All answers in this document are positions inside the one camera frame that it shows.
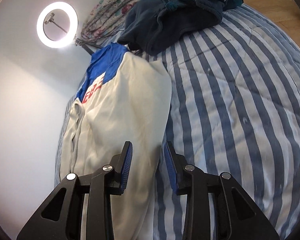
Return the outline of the floral folded blanket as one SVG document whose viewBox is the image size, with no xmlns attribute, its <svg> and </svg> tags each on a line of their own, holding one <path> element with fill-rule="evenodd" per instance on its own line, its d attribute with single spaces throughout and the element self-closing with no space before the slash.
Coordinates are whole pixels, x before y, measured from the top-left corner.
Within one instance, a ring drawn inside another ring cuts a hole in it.
<svg viewBox="0 0 300 240">
<path fill-rule="evenodd" d="M 100 0 L 82 25 L 81 38 L 94 43 L 115 34 L 115 29 L 125 22 L 131 9 L 141 0 Z"/>
</svg>

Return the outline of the black tripod stand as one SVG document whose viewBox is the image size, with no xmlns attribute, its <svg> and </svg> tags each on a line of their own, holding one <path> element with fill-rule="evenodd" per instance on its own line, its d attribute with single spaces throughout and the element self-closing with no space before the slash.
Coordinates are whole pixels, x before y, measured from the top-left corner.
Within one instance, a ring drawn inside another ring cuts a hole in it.
<svg viewBox="0 0 300 240">
<path fill-rule="evenodd" d="M 80 46 L 89 55 L 93 55 L 97 50 L 100 50 L 103 48 L 101 45 L 98 45 L 95 42 L 86 42 L 80 38 L 75 38 L 75 46 Z"/>
</svg>

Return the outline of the beige and blue jacket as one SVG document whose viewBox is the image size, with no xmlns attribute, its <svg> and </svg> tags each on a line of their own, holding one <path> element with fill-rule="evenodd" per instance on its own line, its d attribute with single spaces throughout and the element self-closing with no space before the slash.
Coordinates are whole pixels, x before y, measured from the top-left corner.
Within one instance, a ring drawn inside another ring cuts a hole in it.
<svg viewBox="0 0 300 240">
<path fill-rule="evenodd" d="M 92 55 L 83 83 L 68 103 L 56 183 L 71 172 L 93 173 L 126 141 L 133 145 L 127 188 L 111 198 L 116 239 L 153 238 L 155 172 L 171 95 L 171 78 L 161 61 L 149 62 L 111 43 Z"/>
</svg>

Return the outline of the dark navy garment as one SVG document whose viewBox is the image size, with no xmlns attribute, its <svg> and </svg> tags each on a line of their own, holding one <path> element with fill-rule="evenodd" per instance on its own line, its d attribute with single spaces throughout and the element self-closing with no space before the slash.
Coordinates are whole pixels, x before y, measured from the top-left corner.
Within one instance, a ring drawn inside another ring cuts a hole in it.
<svg viewBox="0 0 300 240">
<path fill-rule="evenodd" d="M 154 56 L 183 35 L 221 23 L 243 0 L 141 0 L 129 11 L 117 42 Z"/>
</svg>

